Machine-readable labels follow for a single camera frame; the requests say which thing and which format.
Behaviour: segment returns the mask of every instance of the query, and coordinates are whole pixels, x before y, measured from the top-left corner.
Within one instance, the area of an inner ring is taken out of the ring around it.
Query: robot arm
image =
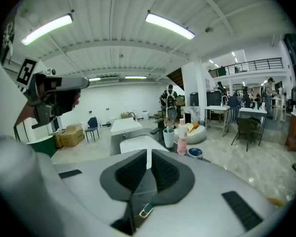
[[[28,105],[34,108],[37,124],[46,125],[57,116],[73,108],[75,96],[89,86],[85,77],[56,76],[55,70],[46,69],[42,61],[26,57],[16,82],[26,88]]]

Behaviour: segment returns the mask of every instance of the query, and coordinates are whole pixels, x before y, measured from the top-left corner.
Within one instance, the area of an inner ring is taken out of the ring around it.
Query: white ceiling
[[[217,64],[220,67],[234,65],[234,64],[236,64],[235,58],[238,59],[237,63],[245,62],[245,56],[244,56],[243,49],[237,50],[237,51],[234,50],[233,52],[235,53],[235,56],[233,56],[232,53],[230,52],[230,53],[212,58],[211,60],[213,61],[213,63],[211,63],[210,61],[203,61],[203,66],[209,70],[209,69],[216,69],[217,67],[215,66],[215,64]]]
[[[28,46],[20,42],[30,30],[72,9],[71,25]],[[188,27],[196,37],[187,40],[146,23],[147,10]],[[158,79],[192,54],[207,60],[257,39],[296,32],[273,0],[23,0],[15,23],[14,62],[37,57],[59,75],[81,71],[88,77],[151,74]],[[205,32],[208,26],[213,32]]]

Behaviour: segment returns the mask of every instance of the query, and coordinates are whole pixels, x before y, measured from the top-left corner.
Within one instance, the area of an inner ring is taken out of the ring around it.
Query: white cup
[[[166,144],[167,148],[172,148],[174,144],[174,129],[169,129],[169,132],[167,129],[163,130],[163,136],[164,136],[164,142]]]

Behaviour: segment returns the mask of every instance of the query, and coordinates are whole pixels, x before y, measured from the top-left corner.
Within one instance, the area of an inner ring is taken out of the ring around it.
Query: blue chair
[[[228,100],[231,112],[231,121],[234,121],[238,117],[239,101],[236,96],[231,96]]]
[[[94,136],[94,131],[95,130],[97,130],[97,135],[98,135],[98,138],[99,138],[98,129],[97,129],[98,128],[97,118],[95,118],[95,117],[90,118],[87,123],[89,125],[88,129],[85,130],[85,135],[86,135],[86,138],[87,138],[87,142],[88,142],[87,132],[90,133],[90,136],[95,141],[95,136]]]

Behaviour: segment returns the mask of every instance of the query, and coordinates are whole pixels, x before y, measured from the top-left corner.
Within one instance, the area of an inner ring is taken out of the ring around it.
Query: faucet
[[[163,130],[165,129],[164,120],[163,120],[163,118],[160,118],[160,119],[154,121],[154,123],[158,123],[158,127],[153,129],[152,131],[150,131],[150,133],[152,135],[158,133],[159,134],[159,142],[162,142],[162,141],[164,141],[164,137],[163,137]]]
[[[133,120],[136,121],[136,114],[135,113],[132,113],[132,114],[133,114]]]
[[[223,106],[223,98],[227,98],[227,103],[228,103],[228,97],[227,96],[222,96],[222,98],[221,98],[221,106]]]

